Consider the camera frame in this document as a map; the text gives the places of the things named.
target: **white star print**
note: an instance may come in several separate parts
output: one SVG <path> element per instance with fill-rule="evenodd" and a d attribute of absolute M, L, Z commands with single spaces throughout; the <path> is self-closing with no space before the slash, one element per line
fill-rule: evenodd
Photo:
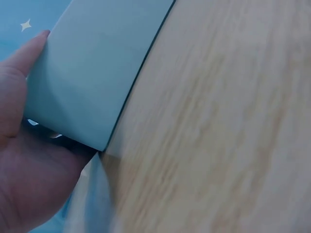
<path fill-rule="evenodd" d="M 22 26 L 21 32 L 23 32 L 26 28 L 31 28 L 31 25 L 29 24 L 30 19 L 26 23 L 21 23 L 20 25 Z"/>

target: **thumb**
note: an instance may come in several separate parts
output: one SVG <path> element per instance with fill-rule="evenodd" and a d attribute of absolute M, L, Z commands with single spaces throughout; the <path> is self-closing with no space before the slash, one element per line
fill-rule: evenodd
<path fill-rule="evenodd" d="M 26 101 L 26 77 L 41 54 L 50 31 L 43 31 L 0 62 L 0 136 L 19 131 Z"/>

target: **blue patterned background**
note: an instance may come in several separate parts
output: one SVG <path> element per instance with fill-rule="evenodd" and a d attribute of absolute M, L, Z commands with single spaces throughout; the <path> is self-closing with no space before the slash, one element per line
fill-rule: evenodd
<path fill-rule="evenodd" d="M 0 61 L 45 29 L 52 29 L 71 0 L 3 0 L 0 7 Z M 31 28 L 22 32 L 30 19 Z"/>

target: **light wood table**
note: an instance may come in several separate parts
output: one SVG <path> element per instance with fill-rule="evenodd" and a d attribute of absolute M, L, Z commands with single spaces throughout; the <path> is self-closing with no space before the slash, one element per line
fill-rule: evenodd
<path fill-rule="evenodd" d="M 107 154 L 125 233 L 311 232 L 311 0 L 178 0 Z"/>

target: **hand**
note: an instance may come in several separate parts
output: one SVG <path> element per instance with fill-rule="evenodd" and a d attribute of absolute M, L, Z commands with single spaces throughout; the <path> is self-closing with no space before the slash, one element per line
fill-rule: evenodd
<path fill-rule="evenodd" d="M 71 151 L 21 126 L 26 76 L 43 50 L 43 31 L 0 63 L 0 232 L 27 232 L 65 203 L 94 151 Z"/>

